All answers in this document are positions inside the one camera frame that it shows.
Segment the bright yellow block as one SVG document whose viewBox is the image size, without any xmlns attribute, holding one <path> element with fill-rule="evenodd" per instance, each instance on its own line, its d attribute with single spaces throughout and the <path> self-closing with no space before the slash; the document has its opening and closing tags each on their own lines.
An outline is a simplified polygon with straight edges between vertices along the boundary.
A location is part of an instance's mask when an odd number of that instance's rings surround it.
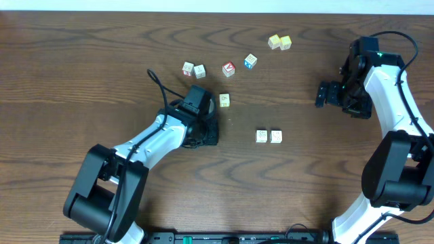
<svg viewBox="0 0 434 244">
<path fill-rule="evenodd" d="M 292 40 L 289 35 L 280 38 L 280 49 L 287 50 L 290 49 L 292 45 Z"/>
</svg>

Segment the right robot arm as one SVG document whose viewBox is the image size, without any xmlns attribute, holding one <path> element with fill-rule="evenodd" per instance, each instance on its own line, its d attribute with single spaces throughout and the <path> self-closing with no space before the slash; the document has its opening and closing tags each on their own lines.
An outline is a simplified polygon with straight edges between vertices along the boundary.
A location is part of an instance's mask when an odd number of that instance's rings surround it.
<svg viewBox="0 0 434 244">
<path fill-rule="evenodd" d="M 340 68 L 342 81 L 320 83 L 315 106 L 340 107 L 356 119 L 377 114 L 382 141 L 361 175 L 361 194 L 332 220 L 328 243 L 396 243 L 379 238 L 376 231 L 390 219 L 408 224 L 421 220 L 402 217 L 433 200 L 433 129 L 423 119 L 407 82 L 399 54 L 382 52 L 378 35 L 360 37 L 349 46 Z"/>
</svg>

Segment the plain white block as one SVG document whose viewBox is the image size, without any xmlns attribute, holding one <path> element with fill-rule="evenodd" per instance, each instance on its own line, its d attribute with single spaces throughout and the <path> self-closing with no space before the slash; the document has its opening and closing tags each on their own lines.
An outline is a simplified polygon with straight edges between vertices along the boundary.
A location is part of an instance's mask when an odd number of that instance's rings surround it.
<svg viewBox="0 0 434 244">
<path fill-rule="evenodd" d="M 194 73 L 197 79 L 204 78 L 206 76 L 206 70 L 204 65 L 194 66 Z"/>
</svg>

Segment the blue and white block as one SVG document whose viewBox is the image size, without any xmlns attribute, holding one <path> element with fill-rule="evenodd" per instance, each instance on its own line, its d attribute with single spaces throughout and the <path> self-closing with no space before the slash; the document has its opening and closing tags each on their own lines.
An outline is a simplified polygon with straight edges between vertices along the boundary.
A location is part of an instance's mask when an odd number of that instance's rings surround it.
<svg viewBox="0 0 434 244">
<path fill-rule="evenodd" d="M 244 60 L 244 66 L 251 70 L 256 65 L 257 61 L 258 59 L 255 55 L 249 54 Z"/>
</svg>

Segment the red letter A block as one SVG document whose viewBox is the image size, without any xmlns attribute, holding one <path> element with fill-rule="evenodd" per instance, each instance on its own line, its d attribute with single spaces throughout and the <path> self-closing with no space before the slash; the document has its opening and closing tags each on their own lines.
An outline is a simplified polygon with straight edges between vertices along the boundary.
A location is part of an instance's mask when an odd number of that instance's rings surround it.
<svg viewBox="0 0 434 244">
<path fill-rule="evenodd" d="M 232 62 L 227 62 L 222 66 L 222 71 L 226 77 L 230 77 L 235 74 L 235 66 Z"/>
</svg>

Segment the white block red side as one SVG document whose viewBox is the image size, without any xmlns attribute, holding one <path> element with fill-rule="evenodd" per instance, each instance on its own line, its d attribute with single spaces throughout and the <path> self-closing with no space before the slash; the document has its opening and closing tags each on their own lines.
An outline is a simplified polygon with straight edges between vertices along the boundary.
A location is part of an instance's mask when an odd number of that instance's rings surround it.
<svg viewBox="0 0 434 244">
<path fill-rule="evenodd" d="M 194 66 L 195 65 L 193 63 L 185 62 L 183 67 L 182 67 L 183 75 L 191 77 L 193 75 Z"/>
</svg>

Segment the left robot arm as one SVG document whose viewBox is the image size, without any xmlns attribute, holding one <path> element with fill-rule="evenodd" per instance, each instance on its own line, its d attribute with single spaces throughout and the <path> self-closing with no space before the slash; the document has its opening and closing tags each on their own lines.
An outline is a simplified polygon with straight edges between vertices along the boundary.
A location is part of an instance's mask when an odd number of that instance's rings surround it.
<svg viewBox="0 0 434 244">
<path fill-rule="evenodd" d="M 135 222 L 150 170 L 177 148 L 215 146 L 219 130 L 214 95 L 192 85 L 166 103 L 155 121 L 131 140 L 89 149 L 66 198 L 63 214 L 96 233 L 95 243 L 141 243 Z"/>
</svg>

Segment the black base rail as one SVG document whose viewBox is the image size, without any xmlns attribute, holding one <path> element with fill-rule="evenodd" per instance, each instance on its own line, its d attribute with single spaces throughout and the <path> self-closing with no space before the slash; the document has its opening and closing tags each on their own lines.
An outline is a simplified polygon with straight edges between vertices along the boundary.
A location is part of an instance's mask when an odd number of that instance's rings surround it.
<svg viewBox="0 0 434 244">
<path fill-rule="evenodd" d="M 333 243 L 332 238 L 326 232 L 308 233 L 307 230 L 296 229 L 289 234 L 283 233 L 260 233 L 260 234 L 195 234 L 195 233 L 173 233 L 173 232 L 154 232 L 145 233 L 141 243 L 144 244 L 220 244 L 220 243 L 239 243 L 253 244 L 275 239 L 290 239 L 301 241 L 302 243 Z M 60 235 L 59 244 L 94 244 L 100 242 L 100 236 L 95 234 L 64 234 Z M 399 237 L 393 233 L 374 233 L 368 237 L 366 243 L 375 244 L 399 244 Z"/>
</svg>

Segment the pale yellow block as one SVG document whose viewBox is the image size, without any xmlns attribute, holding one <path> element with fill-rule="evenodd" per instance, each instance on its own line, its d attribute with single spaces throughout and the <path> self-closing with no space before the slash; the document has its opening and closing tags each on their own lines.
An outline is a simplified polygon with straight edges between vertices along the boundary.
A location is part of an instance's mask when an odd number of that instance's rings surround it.
<svg viewBox="0 0 434 244">
<path fill-rule="evenodd" d="M 278 35 L 269 37 L 268 45 L 271 49 L 276 49 L 281 45 L 281 39 Z"/>
</svg>

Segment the yellow block centre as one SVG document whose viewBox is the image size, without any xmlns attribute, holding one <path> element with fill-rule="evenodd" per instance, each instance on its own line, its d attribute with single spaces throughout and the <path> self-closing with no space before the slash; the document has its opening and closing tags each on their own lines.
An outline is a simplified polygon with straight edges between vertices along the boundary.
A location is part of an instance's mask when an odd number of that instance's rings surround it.
<svg viewBox="0 0 434 244">
<path fill-rule="evenodd" d="M 230 95 L 229 94 L 220 94 L 220 107 L 229 107 L 231 104 Z"/>
</svg>

